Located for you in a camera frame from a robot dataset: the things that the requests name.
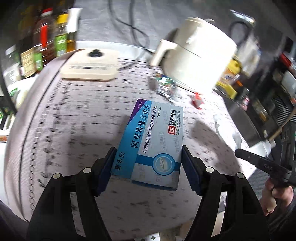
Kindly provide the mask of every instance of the blue circle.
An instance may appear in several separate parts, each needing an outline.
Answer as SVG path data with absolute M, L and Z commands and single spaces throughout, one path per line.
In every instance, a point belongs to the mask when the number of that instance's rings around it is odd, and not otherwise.
M 174 171 L 175 160 L 169 154 L 160 153 L 155 156 L 152 167 L 157 174 L 166 176 Z

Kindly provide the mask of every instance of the yellow label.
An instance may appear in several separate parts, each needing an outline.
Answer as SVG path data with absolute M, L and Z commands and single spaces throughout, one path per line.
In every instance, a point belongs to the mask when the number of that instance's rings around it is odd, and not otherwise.
M 34 48 L 27 50 L 20 54 L 22 66 L 24 68 L 25 78 L 31 76 L 36 72 L 35 61 L 34 61 Z

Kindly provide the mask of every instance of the black sleeve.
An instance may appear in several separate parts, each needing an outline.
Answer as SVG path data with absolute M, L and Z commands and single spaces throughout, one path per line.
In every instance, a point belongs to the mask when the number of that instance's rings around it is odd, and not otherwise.
M 296 234 L 296 194 L 291 204 L 283 211 L 281 210 L 281 200 L 276 200 L 277 207 L 272 214 L 267 216 L 267 224 L 271 239 L 284 240 L 284 238 L 294 237 Z

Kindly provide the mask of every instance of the bolt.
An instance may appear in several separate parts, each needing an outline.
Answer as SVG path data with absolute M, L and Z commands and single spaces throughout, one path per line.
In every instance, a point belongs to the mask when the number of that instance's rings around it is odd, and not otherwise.
M 214 172 L 214 168 L 212 168 L 212 167 L 207 167 L 205 170 L 209 173 Z
M 91 168 L 90 167 L 86 167 L 83 169 L 84 173 L 90 173 L 91 172 Z
M 58 179 L 60 176 L 61 176 L 61 174 L 59 174 L 59 173 L 55 173 L 55 174 L 53 174 L 52 177 L 53 177 L 54 179 Z
M 238 178 L 244 178 L 244 175 L 243 175 L 241 172 L 238 172 L 238 173 L 237 173 L 237 177 L 238 177 Z

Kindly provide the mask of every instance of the kettle handle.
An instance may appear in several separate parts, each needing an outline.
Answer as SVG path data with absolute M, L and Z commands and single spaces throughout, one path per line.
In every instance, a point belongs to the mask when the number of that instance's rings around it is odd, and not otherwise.
M 170 41 L 162 39 L 152 59 L 150 60 L 149 65 L 157 66 L 160 63 L 161 59 L 163 58 L 165 52 L 170 49 L 175 49 L 176 47 L 177 47 L 176 43 L 172 43 Z

